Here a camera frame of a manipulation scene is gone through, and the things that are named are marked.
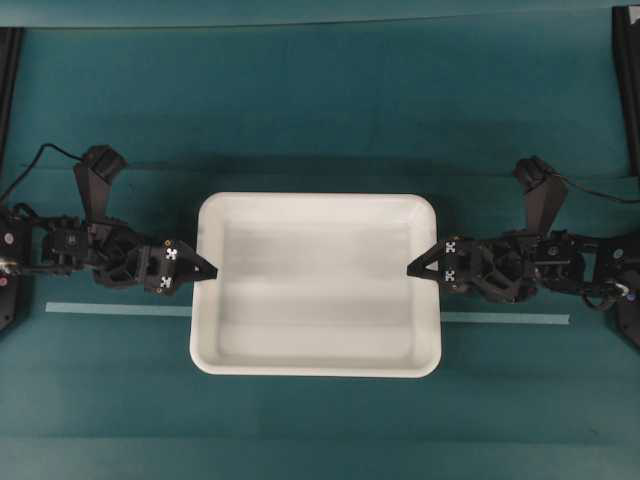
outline white plastic tray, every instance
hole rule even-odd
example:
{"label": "white plastic tray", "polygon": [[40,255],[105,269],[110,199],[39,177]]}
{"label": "white plastic tray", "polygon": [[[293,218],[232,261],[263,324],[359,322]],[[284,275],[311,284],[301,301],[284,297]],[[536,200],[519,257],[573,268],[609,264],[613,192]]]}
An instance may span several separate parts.
{"label": "white plastic tray", "polygon": [[218,193],[200,209],[191,357],[217,374],[421,377],[440,360],[436,241],[414,195]]}

